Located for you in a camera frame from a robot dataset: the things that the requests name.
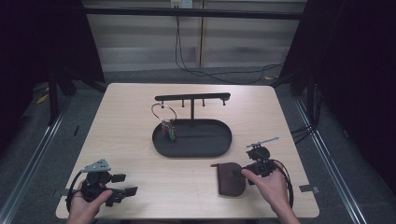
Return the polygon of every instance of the cable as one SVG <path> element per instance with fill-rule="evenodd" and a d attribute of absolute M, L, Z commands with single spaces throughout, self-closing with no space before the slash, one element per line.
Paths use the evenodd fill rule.
<path fill-rule="evenodd" d="M 75 192 L 73 192 L 73 187 L 76 184 L 76 181 L 78 179 L 78 177 L 81 175 L 81 171 L 78 172 L 78 174 L 76 175 L 76 177 L 73 179 L 72 184 L 70 185 L 70 189 L 69 192 L 67 193 L 67 198 L 66 198 L 66 208 L 67 211 L 70 212 L 70 207 L 72 205 L 72 199 L 73 199 L 73 195 L 75 194 Z"/>
<path fill-rule="evenodd" d="M 278 79 L 277 81 L 271 83 L 269 86 L 276 88 L 278 86 L 280 86 L 281 84 L 290 81 L 293 77 L 297 76 L 298 74 L 300 74 L 302 70 L 298 69 L 297 71 L 292 72 L 291 74 L 281 77 L 280 79 Z"/>
<path fill-rule="evenodd" d="M 277 161 L 277 160 L 268 160 L 268 161 L 270 161 L 275 166 L 275 168 L 285 177 L 287 188 L 288 188 L 288 191 L 289 191 L 289 204 L 290 204 L 290 207 L 292 208 L 293 204 L 294 204 L 294 192 L 293 192 L 293 185 L 291 184 L 291 180 L 290 180 L 290 175 L 289 175 L 288 169 L 286 169 L 286 166 L 280 161 Z M 286 172 L 283 171 L 283 169 L 280 168 L 276 164 L 275 161 L 279 162 L 283 166 L 283 169 L 285 169 Z"/>
<path fill-rule="evenodd" d="M 178 61 L 177 61 L 177 47 L 178 47 L 178 51 L 180 54 L 180 60 L 183 64 L 183 66 L 181 66 Z M 177 40 L 176 40 L 176 46 L 175 46 L 175 61 L 176 61 L 176 65 L 179 69 L 181 69 L 182 71 L 188 72 L 191 75 L 197 76 L 197 77 L 212 77 L 216 80 L 222 81 L 222 82 L 226 82 L 226 83 L 230 83 L 230 84 L 235 84 L 235 85 L 249 85 L 249 84 L 253 84 L 256 83 L 260 80 L 262 80 L 263 78 L 263 72 L 273 69 L 275 67 L 278 66 L 283 66 L 283 63 L 278 63 L 278 64 L 268 64 L 265 65 L 262 69 L 260 70 L 255 70 L 255 71 L 247 71 L 247 72 L 220 72 L 220 73 L 212 73 L 212 74 L 208 74 L 206 72 L 202 72 L 202 71 L 196 71 L 196 70 L 190 70 L 189 68 L 187 68 L 186 64 L 184 63 L 184 59 L 183 59 L 183 53 L 182 53 L 182 47 L 181 47 L 181 38 L 180 38 L 180 29 L 179 29 L 179 17 L 177 17 Z M 225 74 L 246 74 L 246 73 L 259 73 L 260 72 L 260 76 L 258 78 L 256 78 L 253 81 L 249 81 L 246 83 L 242 83 L 242 82 L 232 82 L 229 80 L 225 80 L 219 77 L 216 77 L 218 75 L 225 75 Z"/>
<path fill-rule="evenodd" d="M 319 123 L 319 118 L 320 118 L 320 110 L 321 110 L 321 104 L 322 104 L 322 95 L 319 93 L 318 88 L 315 89 L 315 106 L 316 109 L 314 111 L 314 117 L 312 120 L 312 124 L 299 128 L 295 131 L 292 131 L 291 133 L 300 133 L 303 131 L 308 131 L 308 133 L 302 133 L 302 134 L 298 134 L 296 136 L 293 136 L 293 138 L 298 138 L 300 136 L 302 136 L 299 140 L 296 140 L 294 142 L 294 145 L 297 145 L 298 143 L 300 143 L 301 141 L 303 141 L 309 134 L 311 134 L 317 127 L 318 127 L 318 123 Z"/>

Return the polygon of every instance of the gray floor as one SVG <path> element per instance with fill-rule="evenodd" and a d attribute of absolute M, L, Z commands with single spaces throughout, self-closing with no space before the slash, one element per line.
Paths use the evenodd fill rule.
<path fill-rule="evenodd" d="M 212 68 L 206 72 L 240 72 L 256 68 Z M 274 77 L 280 68 L 264 73 L 265 77 Z M 106 74 L 107 84 L 111 82 L 144 82 L 144 83 L 203 83 L 230 84 L 220 81 L 224 78 L 232 83 L 249 83 L 256 80 L 260 74 L 231 74 L 213 77 L 198 77 L 179 69 L 118 72 Z M 262 78 L 251 85 L 267 85 L 272 79 Z M 62 123 L 58 132 L 51 140 L 43 161 L 29 184 L 29 188 L 13 216 L 11 223 L 65 223 L 55 216 L 58 198 L 52 197 L 53 191 L 62 189 L 71 175 L 78 153 L 91 127 L 97 108 L 103 94 L 85 84 L 76 83 L 78 92 L 73 97 L 60 94 L 60 105 L 69 101 L 64 111 Z M 41 92 L 35 93 L 35 99 Z M 304 126 L 303 119 L 290 96 L 289 85 L 276 88 L 276 94 L 282 106 L 290 130 Z M 48 128 L 49 102 L 41 105 L 32 102 L 22 118 L 21 131 L 9 147 L 7 154 L 0 160 L 0 205 L 7 202 L 8 195 L 13 191 L 24 167 L 35 153 L 42 135 Z M 367 223 L 396 223 L 396 200 L 381 178 L 361 157 L 355 144 L 346 139 L 342 126 L 324 105 L 319 121 L 318 131 L 343 175 L 351 193 L 359 203 Z M 318 154 L 318 150 L 308 136 L 297 145 L 308 179 L 313 187 L 318 187 L 315 194 L 320 214 L 316 218 L 302 219 L 303 223 L 353 223 L 339 191 Z M 261 220 L 261 223 L 274 223 L 273 220 Z M 118 223 L 118 221 L 103 221 L 100 223 Z"/>

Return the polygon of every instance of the hand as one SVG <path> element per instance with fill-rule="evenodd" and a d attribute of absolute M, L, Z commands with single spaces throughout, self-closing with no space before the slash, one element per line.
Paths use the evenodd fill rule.
<path fill-rule="evenodd" d="M 289 205 L 285 177 L 277 169 L 266 177 L 255 175 L 248 169 L 243 169 L 241 173 L 257 186 L 260 194 L 271 205 L 281 223 L 300 223 Z"/>
<path fill-rule="evenodd" d="M 79 183 L 78 190 L 81 189 L 82 182 Z M 80 191 L 76 192 L 72 198 L 70 214 L 67 224 L 90 224 L 99 213 L 100 206 L 113 194 L 111 189 L 102 192 L 94 201 L 87 203 Z"/>

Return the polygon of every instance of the handheld controller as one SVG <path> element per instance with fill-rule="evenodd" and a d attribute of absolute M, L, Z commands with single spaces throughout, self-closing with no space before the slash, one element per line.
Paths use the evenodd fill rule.
<path fill-rule="evenodd" d="M 108 171 L 111 167 L 108 165 L 105 159 L 101 159 L 89 166 L 84 167 L 73 180 L 72 186 L 69 189 L 66 198 L 67 210 L 70 211 L 71 200 L 75 192 L 73 192 L 73 187 L 81 175 L 81 173 L 87 173 L 86 179 L 82 182 L 81 189 L 82 197 L 88 203 L 95 200 L 102 192 L 110 188 L 106 187 L 106 184 L 110 181 L 112 183 L 118 183 L 125 180 L 126 175 L 111 175 Z M 113 203 L 121 203 L 122 199 L 126 197 L 135 196 L 137 192 L 137 187 L 128 189 L 111 189 L 113 194 L 107 199 L 106 206 L 113 206 Z"/>
<path fill-rule="evenodd" d="M 288 170 L 280 161 L 270 159 L 270 151 L 266 147 L 262 147 L 261 143 L 262 142 L 259 142 L 248 146 L 253 147 L 253 149 L 247 151 L 247 154 L 250 159 L 254 160 L 254 162 L 250 165 L 247 165 L 246 167 L 243 167 L 242 169 L 248 169 L 255 175 L 261 175 L 262 177 L 270 175 L 273 171 L 277 169 L 285 177 L 287 188 L 289 191 L 290 207 L 293 207 L 294 194 Z M 278 164 L 276 164 L 276 162 L 282 164 L 286 173 Z M 249 185 L 254 185 L 254 183 L 249 179 L 247 180 L 247 182 L 249 183 Z"/>

